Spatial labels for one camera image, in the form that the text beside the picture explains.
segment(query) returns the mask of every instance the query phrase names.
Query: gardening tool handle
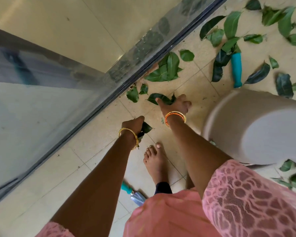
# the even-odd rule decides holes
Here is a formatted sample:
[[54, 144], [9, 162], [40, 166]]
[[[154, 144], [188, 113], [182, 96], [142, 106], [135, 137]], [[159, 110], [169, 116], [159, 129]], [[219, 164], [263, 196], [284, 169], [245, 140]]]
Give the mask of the gardening tool handle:
[[122, 182], [122, 187], [121, 187], [122, 190], [126, 191], [127, 194], [131, 194], [131, 192], [133, 191], [132, 188], [130, 188], [124, 181]]
[[241, 74], [242, 74], [242, 64], [241, 64], [241, 53], [235, 53], [231, 56], [231, 66], [232, 75], [234, 77], [234, 88], [242, 86]]

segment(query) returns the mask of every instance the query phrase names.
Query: hand trowel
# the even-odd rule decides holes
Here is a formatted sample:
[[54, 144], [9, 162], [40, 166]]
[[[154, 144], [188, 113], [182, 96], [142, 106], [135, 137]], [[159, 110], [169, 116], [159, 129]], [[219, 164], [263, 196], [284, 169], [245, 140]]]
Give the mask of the hand trowel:
[[134, 192], [124, 181], [122, 183], [122, 190], [126, 191], [130, 195], [130, 199], [136, 203], [138, 206], [142, 206], [146, 198], [139, 192]]

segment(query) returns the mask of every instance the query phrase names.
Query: pink clothing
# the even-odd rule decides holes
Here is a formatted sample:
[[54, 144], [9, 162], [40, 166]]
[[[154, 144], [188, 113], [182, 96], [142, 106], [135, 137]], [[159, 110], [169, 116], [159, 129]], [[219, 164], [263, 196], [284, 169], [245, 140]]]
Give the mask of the pink clothing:
[[[36, 237], [74, 237], [47, 223]], [[296, 193], [235, 160], [213, 174], [201, 200], [195, 188], [156, 194], [127, 221], [124, 237], [296, 236]]]

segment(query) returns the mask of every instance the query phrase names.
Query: bangle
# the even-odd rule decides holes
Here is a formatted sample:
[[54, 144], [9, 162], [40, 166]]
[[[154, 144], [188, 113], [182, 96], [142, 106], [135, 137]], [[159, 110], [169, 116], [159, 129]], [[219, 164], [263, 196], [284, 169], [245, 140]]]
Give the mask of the bangle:
[[179, 111], [171, 111], [168, 114], [166, 114], [166, 116], [164, 117], [164, 122], [165, 122], [166, 126], [169, 127], [169, 128], [170, 128], [170, 126], [169, 126], [169, 123], [167, 121], [167, 118], [170, 115], [178, 115], [178, 116], [180, 116], [182, 118], [182, 120], [184, 121], [184, 123], [186, 122], [186, 116], [184, 114], [182, 114]]
[[134, 150], [134, 149], [138, 146], [138, 144], [139, 144], [139, 140], [138, 140], [138, 138], [137, 138], [137, 135], [135, 134], [135, 132], [133, 132], [133, 130], [131, 130], [131, 129], [129, 129], [129, 128], [122, 128], [122, 129], [120, 129], [120, 131], [118, 132], [118, 137], [120, 136], [120, 134], [121, 134], [121, 132], [122, 132], [123, 130], [129, 130], [129, 131], [131, 131], [131, 132], [134, 134], [135, 139], [136, 139], [136, 145], [135, 145], [135, 147], [132, 149], [132, 150]]

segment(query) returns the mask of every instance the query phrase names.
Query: bare foot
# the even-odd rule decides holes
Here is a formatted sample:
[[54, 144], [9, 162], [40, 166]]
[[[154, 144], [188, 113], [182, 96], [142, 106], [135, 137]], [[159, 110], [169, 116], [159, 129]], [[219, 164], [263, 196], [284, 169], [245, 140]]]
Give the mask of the bare foot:
[[155, 184], [169, 183], [167, 161], [166, 152], [161, 143], [148, 147], [144, 153], [144, 164]]

